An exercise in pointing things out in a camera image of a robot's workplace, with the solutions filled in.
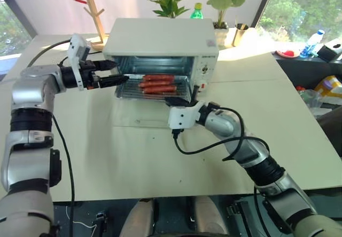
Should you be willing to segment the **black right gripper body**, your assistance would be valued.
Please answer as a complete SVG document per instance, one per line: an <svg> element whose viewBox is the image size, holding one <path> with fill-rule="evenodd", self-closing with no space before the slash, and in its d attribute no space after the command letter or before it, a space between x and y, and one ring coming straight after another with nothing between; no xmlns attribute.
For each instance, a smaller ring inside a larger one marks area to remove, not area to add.
<svg viewBox="0 0 342 237"><path fill-rule="evenodd" d="M188 102L186 100L179 100L173 103L175 107L194 107L198 101Z"/></svg>

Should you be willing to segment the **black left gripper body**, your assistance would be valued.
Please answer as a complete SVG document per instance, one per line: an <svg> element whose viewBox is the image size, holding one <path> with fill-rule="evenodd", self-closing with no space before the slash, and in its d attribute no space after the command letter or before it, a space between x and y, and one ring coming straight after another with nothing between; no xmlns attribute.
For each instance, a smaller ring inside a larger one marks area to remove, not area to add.
<svg viewBox="0 0 342 237"><path fill-rule="evenodd" d="M88 90L102 88L103 85L101 77L95 74L96 71L102 70L103 61L86 60L84 62L80 62L80 74L83 86Z"/></svg>

